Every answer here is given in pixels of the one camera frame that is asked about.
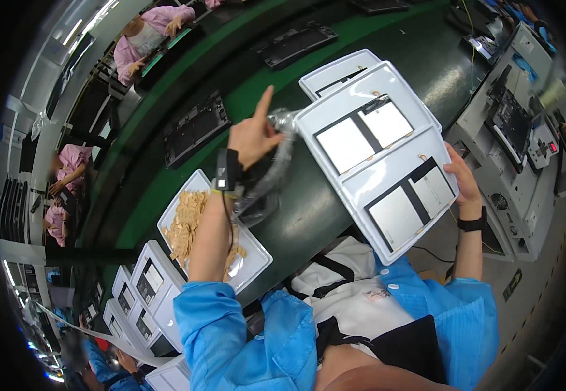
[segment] worker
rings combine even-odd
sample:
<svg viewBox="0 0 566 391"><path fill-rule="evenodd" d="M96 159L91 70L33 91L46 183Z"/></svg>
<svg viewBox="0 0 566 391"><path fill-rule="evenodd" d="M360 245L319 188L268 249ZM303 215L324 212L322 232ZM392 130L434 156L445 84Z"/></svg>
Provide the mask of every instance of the worker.
<svg viewBox="0 0 566 391"><path fill-rule="evenodd" d="M554 53L556 48L552 43L552 37L549 33L548 25L539 19L535 12L530 8L528 4L521 3L518 5L522 14L526 19L528 19L533 24L533 29L537 35L548 45L550 50Z"/></svg>
<svg viewBox="0 0 566 391"><path fill-rule="evenodd" d="M79 327L89 328L83 315L79 316ZM78 330L68 333L64 340L62 359L66 367L78 372L90 391L153 391L133 357L119 348L115 348L116 356L124 370L116 371L107 363L103 351Z"/></svg>
<svg viewBox="0 0 566 391"><path fill-rule="evenodd" d="M253 117L230 130L228 149L244 170L283 139L266 117L272 93L270 86ZM241 305L222 282L226 210L236 195L212 190L189 282L174 299L192 390L473 389L496 357L498 320L491 288L481 282L481 231L470 230L481 223L479 190L463 159L446 148L452 162L443 168L457 177L459 218L477 220L460 232L450 283L422 281L405 256L385 267L370 246L348 238L326 255L328 267L310 264L292 280L303 301L286 290L262 298L265 328L249 342Z"/></svg>
<svg viewBox="0 0 566 391"><path fill-rule="evenodd" d="M220 0L205 0L210 9L220 5ZM122 29L113 59L116 61L118 80L125 86L135 82L135 77L145 66L145 61L166 37L174 38L177 31L196 18L193 8L185 4L178 7L155 7L142 15L137 14Z"/></svg>
<svg viewBox="0 0 566 391"><path fill-rule="evenodd" d="M44 215L44 230L55 238L61 247L66 246L68 237L68 212L61 206L58 196L63 188L67 188L76 196L83 186L83 176L91 157L91 146L66 144L59 154L54 154L51 161L51 172L57 182L48 188L48 193L54 197L51 207Z"/></svg>

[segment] fluorescent light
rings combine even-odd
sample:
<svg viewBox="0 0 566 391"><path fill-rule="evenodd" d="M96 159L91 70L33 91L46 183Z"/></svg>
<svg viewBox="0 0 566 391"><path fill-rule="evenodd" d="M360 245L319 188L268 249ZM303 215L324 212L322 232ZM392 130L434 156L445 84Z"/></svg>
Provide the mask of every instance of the fluorescent light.
<svg viewBox="0 0 566 391"><path fill-rule="evenodd" d="M81 25L82 22L83 22L83 19L79 19L79 21L76 22L75 27L72 27L72 30L70 30L70 33L66 37L66 40L63 41L63 46L68 46L68 41L70 40L70 38L72 38L72 34L75 33L76 29L79 28L79 26Z"/></svg>
<svg viewBox="0 0 566 391"><path fill-rule="evenodd" d="M46 376L48 376L50 379L53 379L55 382L60 382L60 383L65 382L65 380L57 376L53 376L53 375L46 375Z"/></svg>
<svg viewBox="0 0 566 391"><path fill-rule="evenodd" d="M3 260L3 263L5 264L5 269L7 270L7 275L9 276L11 284L15 285L15 283L13 282L13 276L11 275L11 271L9 270L9 265L7 264L7 260Z"/></svg>

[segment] black wristwatch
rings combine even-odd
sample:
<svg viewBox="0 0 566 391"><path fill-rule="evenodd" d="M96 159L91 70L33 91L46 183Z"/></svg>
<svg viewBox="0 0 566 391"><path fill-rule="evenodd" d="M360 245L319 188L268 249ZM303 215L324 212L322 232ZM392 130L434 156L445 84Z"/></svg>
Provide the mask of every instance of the black wristwatch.
<svg viewBox="0 0 566 391"><path fill-rule="evenodd" d="M139 369L137 370L137 372L133 372L131 373L131 376L135 379L135 381L139 384L142 385L144 384L144 373L142 371L140 371Z"/></svg>
<svg viewBox="0 0 566 391"><path fill-rule="evenodd" d="M469 231L482 231L483 227L485 227L485 223L487 223L487 208L485 205L481 208L481 218L478 220L470 220L465 221L459 219L457 221L457 225L459 230L464 230L465 232Z"/></svg>

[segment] hand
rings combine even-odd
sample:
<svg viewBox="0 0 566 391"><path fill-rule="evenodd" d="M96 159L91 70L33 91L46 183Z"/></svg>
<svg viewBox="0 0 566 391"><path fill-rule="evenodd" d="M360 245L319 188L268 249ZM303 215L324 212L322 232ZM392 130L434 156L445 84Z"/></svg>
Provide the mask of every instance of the hand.
<svg viewBox="0 0 566 391"><path fill-rule="evenodd" d="M275 133L268 121L268 109L274 86L269 86L256 104L255 114L239 124L232 126L228 137L228 149L237 151L237 160L246 171L263 156L279 145L285 138L283 133Z"/></svg>
<svg viewBox="0 0 566 391"><path fill-rule="evenodd" d="M83 314L79 315L79 327L84 330L89 330L90 327L85 325L85 321L83 320Z"/></svg>
<svg viewBox="0 0 566 391"><path fill-rule="evenodd" d="M63 187L65 186L65 184L62 181L57 181L56 183L53 183L50 185L50 187L48 188L48 193L55 197L57 194L59 194L59 192L61 191L61 189L63 189Z"/></svg>
<svg viewBox="0 0 566 391"><path fill-rule="evenodd" d="M481 192L478 189L474 175L463 161L461 156L454 150L452 145L444 143L450 154L451 163L443 165L443 169L457 176L459 185L459 218L461 220L478 220L481 218Z"/></svg>
<svg viewBox="0 0 566 391"><path fill-rule="evenodd" d="M135 360L133 357L129 356L128 354L124 353L122 350L116 347L116 356L118 356L118 362L124 369L129 371L129 373L137 372L137 364L135 364Z"/></svg>
<svg viewBox="0 0 566 391"><path fill-rule="evenodd" d="M146 57L142 57L134 63L131 63L131 65L128 66L128 72L132 75L135 74L141 67L146 65L144 64L144 60L146 60Z"/></svg>
<svg viewBox="0 0 566 391"><path fill-rule="evenodd" d="M174 39L175 36L177 36L177 30L181 28L181 24L182 24L182 19L181 16L177 16L176 18L172 19L169 23L168 26L166 26L165 31L163 31L163 34L165 36L170 36L172 39Z"/></svg>

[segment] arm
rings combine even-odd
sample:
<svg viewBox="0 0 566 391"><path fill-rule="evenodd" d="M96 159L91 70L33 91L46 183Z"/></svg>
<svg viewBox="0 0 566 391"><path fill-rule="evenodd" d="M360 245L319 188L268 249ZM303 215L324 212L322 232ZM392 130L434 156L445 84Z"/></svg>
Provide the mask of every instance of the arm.
<svg viewBox="0 0 566 391"><path fill-rule="evenodd" d="M459 184L459 218L461 220L478 220L481 218L481 193L466 162L448 143L445 144L452 163L444 165L446 172L457 176ZM455 278L482 278L482 237L481 231L459 231L459 247L457 250Z"/></svg>
<svg viewBox="0 0 566 391"><path fill-rule="evenodd" d="M116 70L118 72L118 81L129 87L135 82L134 73L144 66L143 58L133 57L130 51L129 43L123 36L118 41L113 51L113 60L116 62Z"/></svg>
<svg viewBox="0 0 566 391"><path fill-rule="evenodd" d="M272 148L283 141L282 133L275 135L267 119L274 88L268 87L256 106L252 118L233 126L228 137L228 148L238 152L237 159L246 170ZM226 210L232 210L232 200L224 199ZM190 255L190 281L222 281L229 245L228 216L223 197L211 193L205 205Z"/></svg>

